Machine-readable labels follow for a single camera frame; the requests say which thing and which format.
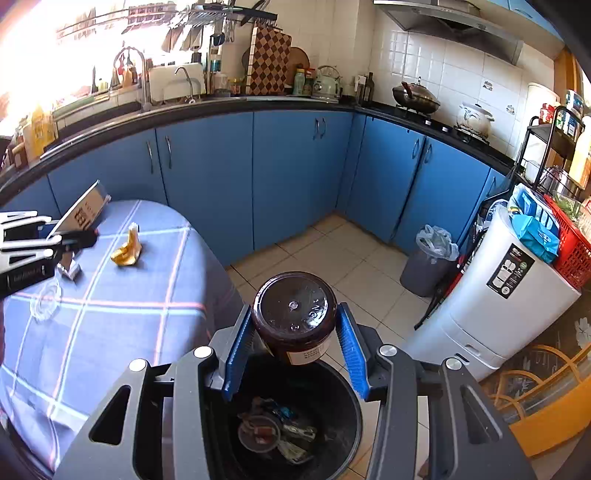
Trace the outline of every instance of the black countertop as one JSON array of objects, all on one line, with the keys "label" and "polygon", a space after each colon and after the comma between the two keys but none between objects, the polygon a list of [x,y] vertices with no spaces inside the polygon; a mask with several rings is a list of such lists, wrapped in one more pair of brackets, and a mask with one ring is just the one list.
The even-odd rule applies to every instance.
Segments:
[{"label": "black countertop", "polygon": [[446,143],[466,154],[477,158],[496,171],[507,174],[513,160],[494,148],[480,141],[460,136],[451,127],[449,132],[443,131],[443,125],[435,120],[431,125],[416,113],[376,103],[371,107],[327,103],[317,100],[294,100],[283,98],[229,98],[209,100],[195,105],[178,105],[155,108],[144,113],[129,113],[104,124],[96,125],[85,132],[64,140],[60,145],[47,151],[41,161],[32,167],[14,174],[10,178],[0,176],[0,207],[6,205],[18,193],[31,183],[39,180],[64,163],[114,140],[127,137],[138,132],[161,127],[176,122],[228,113],[267,111],[267,110],[320,110],[358,112],[375,118],[392,122],[402,127],[417,131],[443,143]]}]

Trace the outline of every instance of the plastic bag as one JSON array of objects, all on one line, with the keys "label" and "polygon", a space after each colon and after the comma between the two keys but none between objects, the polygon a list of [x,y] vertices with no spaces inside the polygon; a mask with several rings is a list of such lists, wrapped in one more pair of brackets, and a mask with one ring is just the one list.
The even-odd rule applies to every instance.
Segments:
[{"label": "plastic bag", "polygon": [[452,243],[451,234],[439,227],[425,225],[417,233],[417,245],[430,257],[454,261],[459,255],[457,245]]}]

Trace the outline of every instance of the white wall tile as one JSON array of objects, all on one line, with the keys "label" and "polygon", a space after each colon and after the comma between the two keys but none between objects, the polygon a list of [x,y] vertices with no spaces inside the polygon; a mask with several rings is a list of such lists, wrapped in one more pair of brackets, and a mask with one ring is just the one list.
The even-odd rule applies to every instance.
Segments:
[{"label": "white wall tile", "polygon": [[480,94],[478,99],[489,105],[495,105],[499,110],[512,111],[515,116],[519,103],[519,95],[512,92],[508,88],[503,87],[500,83],[492,79],[484,77],[480,87]]},{"label": "white wall tile", "polygon": [[457,92],[478,98],[482,77],[453,65],[444,64],[441,85]]},{"label": "white wall tile", "polygon": [[409,33],[407,53],[427,57],[431,60],[443,61],[445,58],[445,42],[441,38]]},{"label": "white wall tile", "polygon": [[446,40],[444,62],[482,75],[484,52],[461,43]]},{"label": "white wall tile", "polygon": [[496,83],[500,83],[519,95],[523,71],[510,63],[486,54],[482,76]]},{"label": "white wall tile", "polygon": [[426,57],[417,57],[416,55],[406,55],[404,64],[404,74],[419,78],[425,82],[441,83],[441,72],[443,63],[437,60],[431,60]]}]

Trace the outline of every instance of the cutting board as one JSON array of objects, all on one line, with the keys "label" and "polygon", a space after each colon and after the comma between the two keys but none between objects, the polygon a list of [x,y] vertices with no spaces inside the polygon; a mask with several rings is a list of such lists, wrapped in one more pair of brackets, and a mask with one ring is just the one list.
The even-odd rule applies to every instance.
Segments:
[{"label": "cutting board", "polygon": [[252,29],[246,74],[247,95],[279,95],[287,75],[291,36],[268,27]]}]

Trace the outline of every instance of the robotic hand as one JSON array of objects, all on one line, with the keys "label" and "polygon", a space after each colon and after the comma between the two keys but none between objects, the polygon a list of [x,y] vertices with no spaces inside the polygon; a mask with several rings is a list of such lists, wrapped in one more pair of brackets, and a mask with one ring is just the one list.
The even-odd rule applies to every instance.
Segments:
[{"label": "robotic hand", "polygon": [[56,224],[35,211],[0,213],[0,301],[53,277],[64,253],[96,243],[96,230],[59,232]]}]

